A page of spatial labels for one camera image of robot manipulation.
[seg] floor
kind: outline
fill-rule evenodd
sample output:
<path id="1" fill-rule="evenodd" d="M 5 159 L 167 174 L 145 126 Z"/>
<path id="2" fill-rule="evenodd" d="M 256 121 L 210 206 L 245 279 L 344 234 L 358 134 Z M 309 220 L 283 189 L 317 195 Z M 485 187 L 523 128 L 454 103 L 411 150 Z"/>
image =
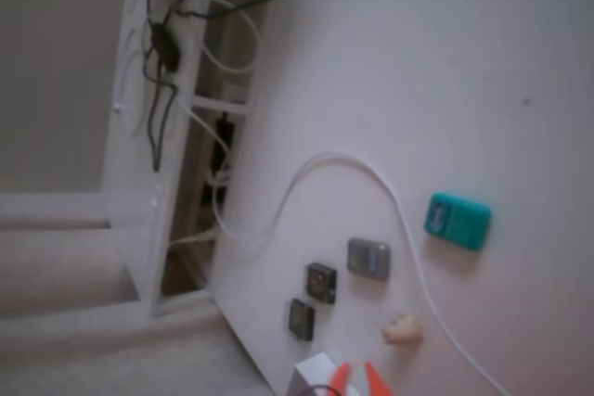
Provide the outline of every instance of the floor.
<path id="1" fill-rule="evenodd" d="M 148 320 L 100 231 L 0 232 L 0 394 L 273 394 L 213 303 Z"/>

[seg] small black device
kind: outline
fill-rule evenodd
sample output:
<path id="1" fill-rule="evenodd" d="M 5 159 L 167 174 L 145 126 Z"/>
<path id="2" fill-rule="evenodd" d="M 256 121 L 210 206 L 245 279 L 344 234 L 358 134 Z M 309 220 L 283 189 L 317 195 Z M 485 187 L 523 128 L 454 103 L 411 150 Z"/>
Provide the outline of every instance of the small black device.
<path id="1" fill-rule="evenodd" d="M 151 24 L 150 30 L 150 43 L 155 48 L 157 55 L 159 55 L 159 60 L 168 72 L 175 73 L 179 67 L 181 55 L 174 37 L 167 30 L 167 27 L 161 23 Z"/>
<path id="2" fill-rule="evenodd" d="M 374 280 L 390 278 L 390 246 L 380 241 L 351 238 L 346 268 L 350 273 Z"/>
<path id="3" fill-rule="evenodd" d="M 289 331 L 298 339 L 310 342 L 314 338 L 316 310 L 299 299 L 291 300 Z"/>
<path id="4" fill-rule="evenodd" d="M 336 301 L 336 270 L 320 263 L 307 265 L 307 295 L 324 303 Z"/>

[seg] earplug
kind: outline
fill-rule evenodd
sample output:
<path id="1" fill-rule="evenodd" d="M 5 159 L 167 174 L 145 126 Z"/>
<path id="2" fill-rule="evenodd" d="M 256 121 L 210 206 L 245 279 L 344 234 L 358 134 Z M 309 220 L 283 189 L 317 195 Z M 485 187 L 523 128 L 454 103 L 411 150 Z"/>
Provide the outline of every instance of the earplug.
<path id="1" fill-rule="evenodd" d="M 382 330 L 383 339 L 391 345 L 411 345 L 423 340 L 420 322 L 411 314 L 401 314 Z"/>

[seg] black square device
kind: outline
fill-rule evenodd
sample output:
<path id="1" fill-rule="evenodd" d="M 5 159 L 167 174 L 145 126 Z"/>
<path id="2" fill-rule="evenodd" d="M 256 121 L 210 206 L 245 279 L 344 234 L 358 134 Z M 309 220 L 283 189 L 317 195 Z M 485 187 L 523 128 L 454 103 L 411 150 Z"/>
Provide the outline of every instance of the black square device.
<path id="1" fill-rule="evenodd" d="M 306 342 L 314 338 L 316 310 L 299 299 L 293 299 L 289 308 L 289 331 L 298 340 Z"/>
<path id="2" fill-rule="evenodd" d="M 305 282 L 307 295 L 324 303 L 332 304 L 336 300 L 336 270 L 320 263 L 307 265 Z"/>

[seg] black plug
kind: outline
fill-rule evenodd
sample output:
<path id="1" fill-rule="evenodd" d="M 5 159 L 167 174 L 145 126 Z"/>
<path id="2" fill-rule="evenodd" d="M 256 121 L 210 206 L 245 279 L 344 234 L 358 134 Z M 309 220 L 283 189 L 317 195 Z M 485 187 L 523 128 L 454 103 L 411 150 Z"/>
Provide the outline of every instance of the black plug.
<path id="1" fill-rule="evenodd" d="M 181 58 L 179 47 L 175 43 L 174 37 L 167 28 L 161 23 L 153 23 L 150 26 L 150 42 L 155 48 L 159 59 L 168 72 L 174 73 L 179 67 Z"/>

